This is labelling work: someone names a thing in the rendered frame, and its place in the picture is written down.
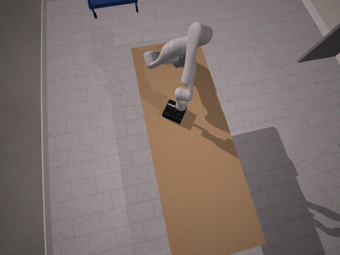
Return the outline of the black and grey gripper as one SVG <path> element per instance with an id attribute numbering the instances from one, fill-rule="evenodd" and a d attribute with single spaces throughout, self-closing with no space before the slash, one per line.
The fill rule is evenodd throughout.
<path id="1" fill-rule="evenodd" d="M 184 113 L 185 113 L 186 108 L 187 108 L 187 105 L 185 107 L 181 108 L 181 107 L 178 107 L 177 104 L 175 104 L 174 113 L 176 113 L 176 114 L 178 114 L 180 116 L 183 116 Z"/>

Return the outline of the black lighting desk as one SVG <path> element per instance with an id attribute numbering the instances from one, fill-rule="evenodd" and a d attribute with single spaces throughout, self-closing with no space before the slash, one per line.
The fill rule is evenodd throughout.
<path id="1" fill-rule="evenodd" d="M 162 116 L 167 118 L 167 119 L 169 119 L 169 120 L 172 120 L 172 121 L 180 124 L 183 116 L 180 116 L 180 115 L 174 113 L 175 104 L 176 104 L 175 101 L 169 100 L 167 105 L 166 105 L 166 108 L 165 108 L 165 110 L 164 110 L 164 112 L 162 114 Z"/>

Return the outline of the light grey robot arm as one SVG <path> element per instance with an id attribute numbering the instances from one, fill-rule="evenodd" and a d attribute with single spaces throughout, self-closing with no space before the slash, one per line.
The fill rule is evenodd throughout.
<path id="1" fill-rule="evenodd" d="M 213 30 L 210 26 L 195 22 L 190 26 L 188 36 L 171 40 L 163 46 L 161 51 L 148 51 L 143 55 L 147 68 L 152 69 L 162 64 L 177 62 L 179 55 L 186 53 L 181 83 L 188 89 L 179 87 L 175 90 L 178 107 L 183 108 L 192 100 L 193 83 L 197 71 L 197 47 L 209 43 L 212 37 Z"/>

